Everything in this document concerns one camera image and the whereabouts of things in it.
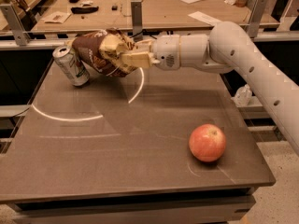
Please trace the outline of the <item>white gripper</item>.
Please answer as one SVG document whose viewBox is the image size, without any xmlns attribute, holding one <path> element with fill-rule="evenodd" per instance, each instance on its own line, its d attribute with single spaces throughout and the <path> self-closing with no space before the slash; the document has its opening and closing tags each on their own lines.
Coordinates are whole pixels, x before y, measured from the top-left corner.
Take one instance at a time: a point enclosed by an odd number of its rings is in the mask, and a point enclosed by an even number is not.
<svg viewBox="0 0 299 224">
<path fill-rule="evenodd" d="M 99 51 L 106 56 L 121 56 L 124 64 L 170 71 L 180 68 L 179 35 L 162 35 L 154 42 L 151 39 L 135 42 L 127 35 L 107 35 L 102 41 Z"/>
</svg>

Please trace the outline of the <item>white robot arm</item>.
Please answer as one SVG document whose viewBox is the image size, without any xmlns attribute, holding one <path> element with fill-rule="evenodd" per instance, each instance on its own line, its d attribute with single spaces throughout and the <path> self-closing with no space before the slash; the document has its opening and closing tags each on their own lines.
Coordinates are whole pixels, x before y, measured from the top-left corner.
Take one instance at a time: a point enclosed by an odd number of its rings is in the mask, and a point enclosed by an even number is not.
<svg viewBox="0 0 299 224">
<path fill-rule="evenodd" d="M 129 47 L 106 38 L 100 51 L 119 68 L 193 67 L 218 74 L 235 70 L 299 153 L 299 87 L 262 55 L 239 25 L 221 21 L 209 35 L 162 35 Z"/>
</svg>

